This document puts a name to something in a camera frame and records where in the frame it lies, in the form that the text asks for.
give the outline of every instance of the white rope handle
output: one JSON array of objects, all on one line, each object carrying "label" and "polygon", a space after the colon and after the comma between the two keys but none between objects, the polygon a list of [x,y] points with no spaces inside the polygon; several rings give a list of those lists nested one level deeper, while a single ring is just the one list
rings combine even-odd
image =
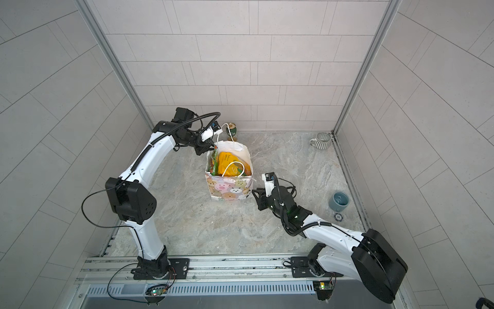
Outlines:
[{"label": "white rope handle", "polygon": [[[236,143],[233,140],[232,132],[230,131],[230,127],[228,126],[228,123],[224,123],[222,126],[220,126],[220,129],[223,128],[223,126],[226,125],[226,128],[228,129],[228,133],[230,134],[230,137],[232,138],[232,142]],[[216,136],[216,142],[219,142],[219,134]]]},{"label": "white rope handle", "polygon": [[230,165],[232,165],[232,164],[234,164],[234,163],[240,163],[240,164],[242,164],[242,167],[244,168],[244,169],[242,170],[242,172],[240,173],[240,176],[241,176],[241,175],[242,175],[242,174],[246,171],[246,167],[244,166],[244,164],[243,164],[242,162],[239,162],[239,161],[233,161],[233,162],[231,162],[231,163],[230,163],[230,164],[229,164],[229,165],[225,168],[225,171],[223,172],[223,175],[221,175],[222,177],[223,177],[223,176],[225,176],[225,173],[226,173],[226,171],[228,170],[228,168],[230,167]]}]

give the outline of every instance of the gray marble surface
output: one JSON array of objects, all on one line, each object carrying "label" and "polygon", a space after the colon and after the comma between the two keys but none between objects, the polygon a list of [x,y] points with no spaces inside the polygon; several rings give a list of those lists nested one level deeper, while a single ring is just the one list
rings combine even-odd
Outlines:
[{"label": "gray marble surface", "polygon": [[[334,148],[309,145],[314,132],[240,132],[238,141],[249,149],[254,187],[263,187],[261,174],[275,172],[297,187],[295,201],[323,219],[353,230],[362,223],[351,199],[336,222],[329,199],[336,191],[350,192]],[[170,152],[156,171],[149,191],[158,207],[155,224],[169,255],[309,252],[315,241],[291,237],[269,210],[259,211],[253,197],[243,201],[212,201],[205,179],[206,155],[193,148]],[[135,256],[128,228],[120,228],[110,256]]]}]

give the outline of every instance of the gray floor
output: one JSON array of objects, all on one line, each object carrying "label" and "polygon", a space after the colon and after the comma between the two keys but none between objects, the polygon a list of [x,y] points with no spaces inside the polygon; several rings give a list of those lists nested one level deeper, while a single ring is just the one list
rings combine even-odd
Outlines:
[{"label": "gray floor", "polygon": [[[254,187],[263,187],[260,175],[274,171],[297,187],[295,201],[333,223],[330,196],[348,185],[333,147],[317,150],[309,145],[313,132],[247,132],[237,134],[250,151]],[[280,219],[257,210],[253,197],[244,201],[216,202],[209,196],[205,179],[206,156],[193,148],[170,152],[155,173],[149,191],[156,197],[155,223],[170,255],[253,254],[308,252],[316,243],[301,236],[288,236]],[[362,224],[351,200],[342,212],[343,222],[353,230]],[[108,249],[110,256],[135,256],[129,229],[120,228]]]},{"label": "gray floor", "polygon": [[[82,305],[83,309],[133,309],[148,308],[146,304],[116,301],[109,297],[88,298]],[[160,302],[159,308],[188,309],[391,309],[388,305],[374,297],[364,285],[357,280],[341,280],[334,287],[329,300],[318,303],[316,295],[239,295],[239,296],[180,296],[167,297]]]}]

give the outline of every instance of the black mounting plate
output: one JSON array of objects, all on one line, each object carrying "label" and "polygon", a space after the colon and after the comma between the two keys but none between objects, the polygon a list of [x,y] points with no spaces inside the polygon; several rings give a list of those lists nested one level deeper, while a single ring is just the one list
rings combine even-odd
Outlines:
[{"label": "black mounting plate", "polygon": [[175,279],[185,279],[189,271],[189,259],[168,259],[170,266],[173,267],[177,277]]},{"label": "black mounting plate", "polygon": [[[301,266],[303,268],[292,268],[291,274],[294,278],[320,278],[314,276],[309,270],[309,258],[308,257],[291,257],[290,264]],[[324,277],[343,277],[341,273],[326,272],[321,278]]]}]

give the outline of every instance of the cartoon animal pattern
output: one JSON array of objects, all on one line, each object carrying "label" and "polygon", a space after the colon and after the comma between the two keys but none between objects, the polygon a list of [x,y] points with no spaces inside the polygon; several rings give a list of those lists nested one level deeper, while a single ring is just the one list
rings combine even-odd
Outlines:
[{"label": "cartoon animal pattern", "polygon": [[215,201],[243,200],[250,196],[254,185],[252,178],[234,179],[232,177],[211,176],[206,173],[207,186],[211,198]]}]

